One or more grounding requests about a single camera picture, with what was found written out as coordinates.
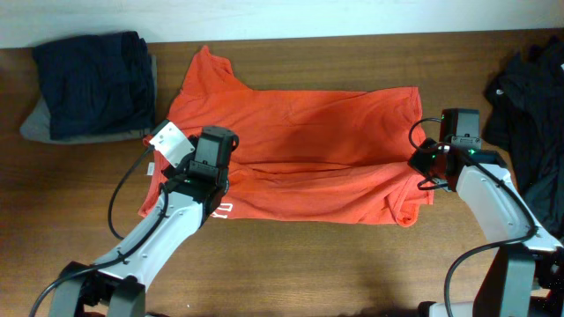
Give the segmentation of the orange red printed t-shirt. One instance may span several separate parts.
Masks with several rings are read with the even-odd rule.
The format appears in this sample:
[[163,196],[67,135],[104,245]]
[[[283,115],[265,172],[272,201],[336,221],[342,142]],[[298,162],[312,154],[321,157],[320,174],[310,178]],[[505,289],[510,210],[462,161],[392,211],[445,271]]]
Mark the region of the orange red printed t-shirt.
[[194,55],[167,115],[188,136],[220,126],[240,139],[216,218],[403,227],[434,199],[408,164],[425,138],[421,116],[414,86],[253,90],[208,48]]

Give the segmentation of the navy blue garment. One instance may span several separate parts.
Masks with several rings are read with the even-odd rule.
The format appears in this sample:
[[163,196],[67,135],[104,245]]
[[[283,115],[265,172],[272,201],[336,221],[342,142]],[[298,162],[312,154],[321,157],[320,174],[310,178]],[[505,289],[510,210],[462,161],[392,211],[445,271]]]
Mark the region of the navy blue garment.
[[51,41],[35,47],[32,55],[53,139],[154,127],[152,59],[138,33]]

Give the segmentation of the grey garment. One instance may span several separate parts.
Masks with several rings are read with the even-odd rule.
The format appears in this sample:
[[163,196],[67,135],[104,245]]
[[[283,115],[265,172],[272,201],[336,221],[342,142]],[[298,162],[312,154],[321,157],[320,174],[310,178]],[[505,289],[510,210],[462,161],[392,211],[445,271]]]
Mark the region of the grey garment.
[[84,49],[33,53],[41,95],[19,128],[26,140],[59,145],[139,139],[154,126],[157,62]]

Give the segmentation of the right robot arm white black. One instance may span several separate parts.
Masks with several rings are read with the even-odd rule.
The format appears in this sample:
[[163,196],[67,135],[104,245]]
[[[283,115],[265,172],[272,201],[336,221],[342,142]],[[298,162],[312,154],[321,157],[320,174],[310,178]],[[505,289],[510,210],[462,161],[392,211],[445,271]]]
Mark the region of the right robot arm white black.
[[[426,139],[408,164],[423,175],[421,190],[455,192],[479,223],[487,243],[460,255],[449,267],[443,301],[422,302],[421,316],[561,316],[563,246],[535,218],[516,191],[506,163],[496,151],[436,143]],[[456,269],[475,254],[495,257],[472,301],[454,302]]]

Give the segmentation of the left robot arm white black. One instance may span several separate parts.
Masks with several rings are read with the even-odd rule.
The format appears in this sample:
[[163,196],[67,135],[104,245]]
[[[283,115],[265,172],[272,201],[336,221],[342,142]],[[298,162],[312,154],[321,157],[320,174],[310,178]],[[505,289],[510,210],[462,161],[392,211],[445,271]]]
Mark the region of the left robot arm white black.
[[198,136],[185,136],[172,122],[162,122],[148,146],[167,162],[153,209],[93,264],[69,263],[31,312],[37,313],[51,294],[51,316],[82,316],[86,306],[98,304],[108,306],[109,316],[145,315],[145,294],[154,278],[221,205],[229,189],[231,154],[238,144],[230,129],[206,126]]

